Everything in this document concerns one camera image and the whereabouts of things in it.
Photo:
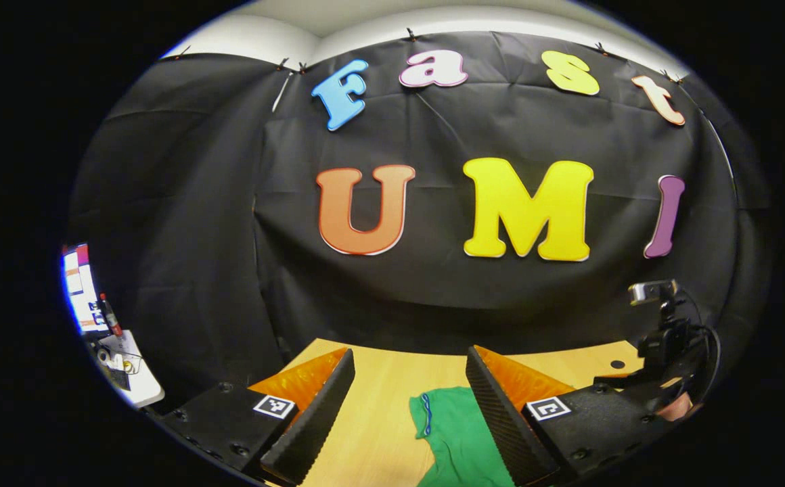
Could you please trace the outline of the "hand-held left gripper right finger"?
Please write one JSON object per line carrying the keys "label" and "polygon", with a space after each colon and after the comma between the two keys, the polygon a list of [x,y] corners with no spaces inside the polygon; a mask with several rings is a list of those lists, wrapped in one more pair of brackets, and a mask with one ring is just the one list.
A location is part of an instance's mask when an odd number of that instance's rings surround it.
{"label": "hand-held left gripper right finger", "polygon": [[573,390],[482,346],[467,351],[466,377],[516,486],[592,478],[664,434],[664,419],[596,383]]}

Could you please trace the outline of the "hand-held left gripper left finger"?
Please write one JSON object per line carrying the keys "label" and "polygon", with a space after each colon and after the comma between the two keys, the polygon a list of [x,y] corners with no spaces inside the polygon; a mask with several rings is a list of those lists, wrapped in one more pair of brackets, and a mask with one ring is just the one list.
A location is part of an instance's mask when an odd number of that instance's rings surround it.
{"label": "hand-held left gripper left finger", "polygon": [[158,422],[220,465],[263,481],[303,483],[355,378],[338,348],[247,388],[225,382]]}

